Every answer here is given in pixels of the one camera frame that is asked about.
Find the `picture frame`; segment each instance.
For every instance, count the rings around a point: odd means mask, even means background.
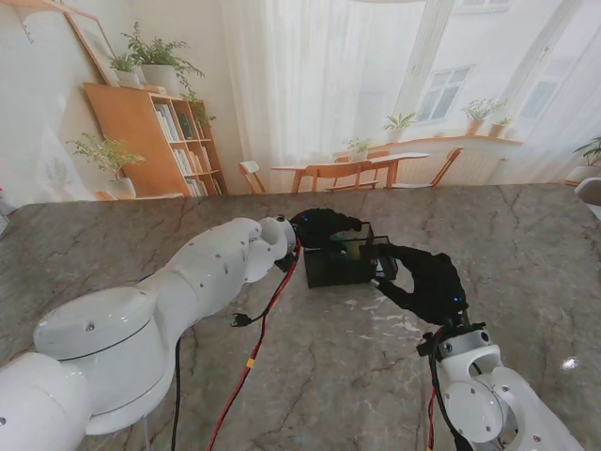
[[[73,13],[65,12],[65,17],[98,69],[102,80],[108,86],[119,86],[115,71],[111,69],[111,60],[116,54],[98,17],[79,9],[72,10]]]

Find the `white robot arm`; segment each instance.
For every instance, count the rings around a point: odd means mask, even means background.
[[[444,340],[439,352],[449,381],[446,412],[474,450],[584,451],[528,383],[503,366],[499,346],[484,329]],[[470,374],[474,364],[481,374]],[[506,435],[511,442],[504,442]]]
[[[91,293],[46,315],[34,333],[38,353],[0,370],[0,449],[68,451],[86,434],[138,421],[167,393],[184,331],[295,247],[283,217],[238,218],[188,241],[137,286]]]

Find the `gray marble surface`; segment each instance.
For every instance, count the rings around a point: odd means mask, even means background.
[[[505,364],[586,449],[601,448],[601,235],[593,214],[559,185],[28,206],[0,238],[0,362],[32,349],[45,312],[134,284],[211,226],[311,207],[371,221],[397,244],[450,255],[471,319],[488,323]],[[178,449],[206,448],[257,338],[257,327],[228,327],[229,315],[259,312],[280,277],[276,270],[246,287],[183,336]],[[411,288],[405,269],[397,282]],[[215,449],[425,449],[430,384],[414,347],[431,329],[368,285],[309,290],[300,264]],[[578,365],[563,370],[572,356]],[[172,387],[147,418],[153,450],[169,448],[173,401]],[[438,425],[436,449],[453,449]],[[142,450],[143,425],[87,438],[79,449]]]

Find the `cable connector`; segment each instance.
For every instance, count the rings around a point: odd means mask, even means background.
[[[251,317],[244,313],[235,313],[232,317],[234,317],[230,324],[232,327],[246,327],[253,322]]]

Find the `black box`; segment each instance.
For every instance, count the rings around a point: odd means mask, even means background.
[[[398,266],[392,257],[374,257],[373,244],[390,243],[388,237],[375,237],[369,223],[361,231],[342,232],[332,240],[346,248],[345,253],[328,249],[305,249],[304,266],[309,288],[364,284],[376,276],[396,278]]]

